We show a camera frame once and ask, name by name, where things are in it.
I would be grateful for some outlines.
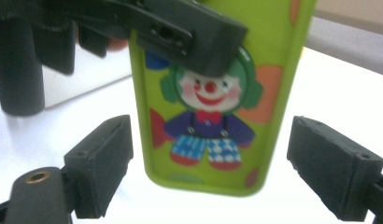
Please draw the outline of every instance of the white table surface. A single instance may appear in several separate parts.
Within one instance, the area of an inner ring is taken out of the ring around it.
[[[145,172],[133,80],[126,77],[30,118],[0,108],[0,203],[13,181],[45,166],[63,167],[63,156],[104,120],[129,114],[135,157],[106,217],[74,223],[343,223],[286,159],[293,116],[317,119],[383,157],[383,76],[305,49],[263,189],[228,197],[167,189]],[[372,223],[368,214],[365,223]]]

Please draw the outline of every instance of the clown eye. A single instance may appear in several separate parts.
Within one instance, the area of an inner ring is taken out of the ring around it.
[[[230,82],[229,80],[226,80],[226,79],[224,79],[224,80],[221,82],[221,84],[220,84],[220,88],[221,88],[223,91],[225,91],[225,92],[229,91],[229,89],[230,89],[232,86],[233,86],[233,83]]]
[[[194,81],[194,89],[199,91],[201,89],[201,81],[199,79],[195,79]]]

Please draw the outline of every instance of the clown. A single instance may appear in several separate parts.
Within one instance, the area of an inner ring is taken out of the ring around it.
[[[217,169],[239,167],[239,148],[247,147],[255,133],[233,112],[256,106],[262,95],[247,52],[240,49],[222,77],[204,77],[177,66],[161,86],[167,101],[180,101],[187,108],[164,124],[165,134],[175,141],[171,159],[191,166],[207,152],[210,164]],[[168,94],[168,88],[176,94]]]

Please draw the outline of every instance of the black plastic bracket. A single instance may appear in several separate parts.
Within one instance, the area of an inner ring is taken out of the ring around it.
[[[288,160],[337,218],[383,224],[383,159],[329,126],[294,117]]]
[[[145,50],[208,77],[227,71],[247,32],[193,0],[0,0],[0,101],[8,114],[44,108],[41,64],[73,73],[76,27],[79,44],[100,57],[109,38],[133,30]]]
[[[65,156],[65,167],[20,176],[10,200],[0,204],[0,223],[71,223],[103,217],[134,156],[129,116],[109,119]]]

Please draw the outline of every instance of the black plastic jaw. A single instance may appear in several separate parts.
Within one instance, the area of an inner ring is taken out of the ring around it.
[[[383,224],[383,159],[327,125],[294,117],[288,160],[337,218]]]
[[[109,119],[65,156],[65,167],[44,167],[20,176],[10,200],[0,204],[0,224],[71,223],[103,217],[133,158],[129,116]]]
[[[244,25],[195,1],[143,2],[154,20],[138,33],[141,47],[203,76],[227,72],[247,33]]]

